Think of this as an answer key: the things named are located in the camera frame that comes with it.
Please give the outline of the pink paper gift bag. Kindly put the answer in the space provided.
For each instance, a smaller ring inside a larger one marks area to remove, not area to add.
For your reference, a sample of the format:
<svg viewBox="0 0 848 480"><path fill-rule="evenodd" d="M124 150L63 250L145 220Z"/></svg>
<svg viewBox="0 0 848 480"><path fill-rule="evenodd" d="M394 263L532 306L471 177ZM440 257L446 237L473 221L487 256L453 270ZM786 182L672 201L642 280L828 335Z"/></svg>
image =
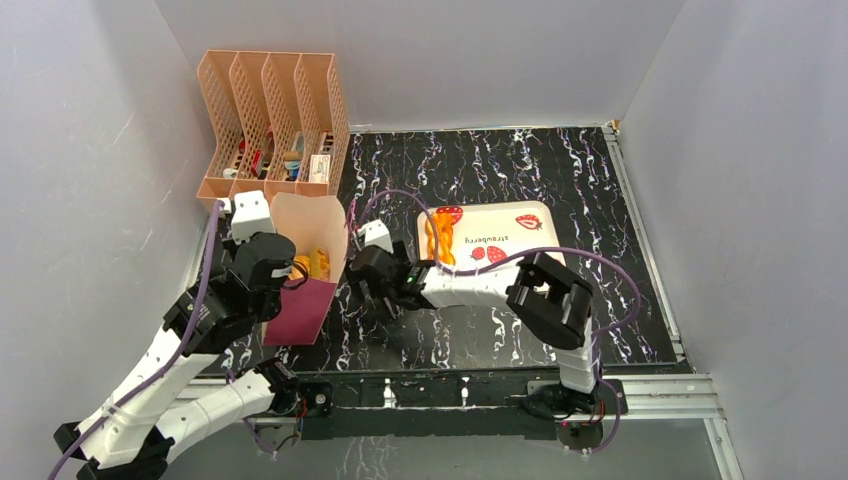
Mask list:
<svg viewBox="0 0 848 480"><path fill-rule="evenodd" d="M348 249L346 214L333 196L279 193L271 203L277 231L296 247L295 266L280 291L282 310L263 328L265 346L316 342L335 298Z"/></svg>

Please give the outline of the orange braided fake bread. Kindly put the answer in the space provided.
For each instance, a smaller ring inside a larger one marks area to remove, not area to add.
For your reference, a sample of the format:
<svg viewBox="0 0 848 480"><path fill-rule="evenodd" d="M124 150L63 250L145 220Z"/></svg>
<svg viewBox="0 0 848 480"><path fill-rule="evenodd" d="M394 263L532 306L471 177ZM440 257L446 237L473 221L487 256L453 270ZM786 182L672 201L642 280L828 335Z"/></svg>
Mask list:
<svg viewBox="0 0 848 480"><path fill-rule="evenodd" d="M454 226L463 215L459 206L443 206L432 213L432 220L425 221L427 236L427 258L437 258L441 263L455 265L453 254Z"/></svg>

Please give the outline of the strawberry print metal tray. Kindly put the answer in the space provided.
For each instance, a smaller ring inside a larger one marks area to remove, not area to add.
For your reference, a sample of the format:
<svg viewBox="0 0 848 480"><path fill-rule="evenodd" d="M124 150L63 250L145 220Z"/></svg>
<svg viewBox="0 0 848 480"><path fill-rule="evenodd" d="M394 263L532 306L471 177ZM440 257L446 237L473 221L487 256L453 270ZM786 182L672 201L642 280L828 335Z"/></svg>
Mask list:
<svg viewBox="0 0 848 480"><path fill-rule="evenodd" d="M431 213L453 220L451 269L480 270L525 250L559 244L549 208L536 200L439 206Z"/></svg>

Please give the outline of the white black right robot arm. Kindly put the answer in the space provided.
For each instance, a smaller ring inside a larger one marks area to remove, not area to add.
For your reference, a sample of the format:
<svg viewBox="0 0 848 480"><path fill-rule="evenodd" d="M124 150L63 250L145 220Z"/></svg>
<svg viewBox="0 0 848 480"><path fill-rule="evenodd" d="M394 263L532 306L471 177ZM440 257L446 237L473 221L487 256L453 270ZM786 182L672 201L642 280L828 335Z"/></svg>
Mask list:
<svg viewBox="0 0 848 480"><path fill-rule="evenodd" d="M603 399L592 346L592 287L547 253L531 253L493 270L465 276L432 260L413 262L376 245L345 266L358 299L370 297L405 310L452 307L508 309L555 353L559 380L529 389L520 404L544 419L593 413Z"/></svg>

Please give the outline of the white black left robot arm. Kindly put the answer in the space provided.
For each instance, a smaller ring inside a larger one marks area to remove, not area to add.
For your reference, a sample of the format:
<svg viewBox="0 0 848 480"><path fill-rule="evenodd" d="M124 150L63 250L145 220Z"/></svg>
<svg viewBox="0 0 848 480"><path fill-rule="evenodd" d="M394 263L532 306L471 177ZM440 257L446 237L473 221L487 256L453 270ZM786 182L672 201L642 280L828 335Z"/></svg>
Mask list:
<svg viewBox="0 0 848 480"><path fill-rule="evenodd" d="M188 448L236 421L293 412L299 381L279 359L186 405L173 403L232 342L280 312L294 255L294 244L276 233L242 244L209 235L199 279L167 311L139 362L99 410L56 430L62 457L49 476L74 458L79 479L158 479Z"/></svg>

